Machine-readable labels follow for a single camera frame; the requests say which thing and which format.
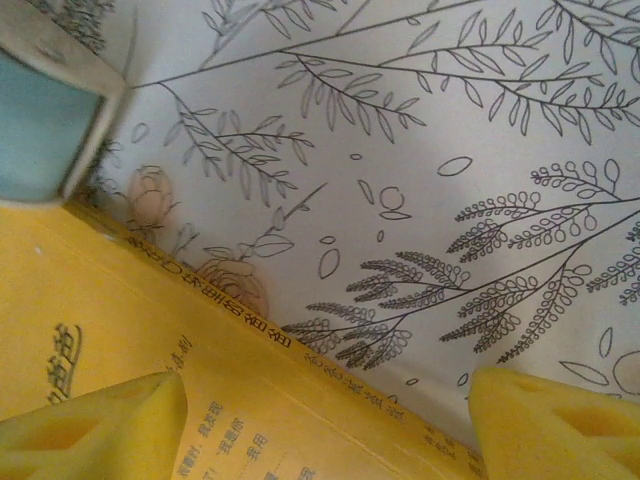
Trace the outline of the yellow paperback book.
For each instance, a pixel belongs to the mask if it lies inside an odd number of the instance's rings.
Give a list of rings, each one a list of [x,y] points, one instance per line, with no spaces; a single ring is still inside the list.
[[[172,372],[171,480],[488,480],[478,454],[80,205],[0,208],[0,421]]]

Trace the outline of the floral table cloth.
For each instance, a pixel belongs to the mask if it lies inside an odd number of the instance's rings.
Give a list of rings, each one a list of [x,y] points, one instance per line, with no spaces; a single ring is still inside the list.
[[[498,365],[640,403],[640,0],[51,0],[129,85],[87,188],[460,436]]]

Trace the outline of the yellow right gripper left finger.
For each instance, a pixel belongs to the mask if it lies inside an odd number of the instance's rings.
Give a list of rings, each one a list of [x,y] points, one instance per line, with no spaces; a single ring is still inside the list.
[[[182,378],[142,376],[0,421],[0,480],[171,480]]]

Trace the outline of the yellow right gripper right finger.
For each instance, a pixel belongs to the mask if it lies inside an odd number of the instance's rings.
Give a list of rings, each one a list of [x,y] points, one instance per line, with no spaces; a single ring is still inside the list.
[[[489,480],[640,480],[640,404],[484,367],[468,408]]]

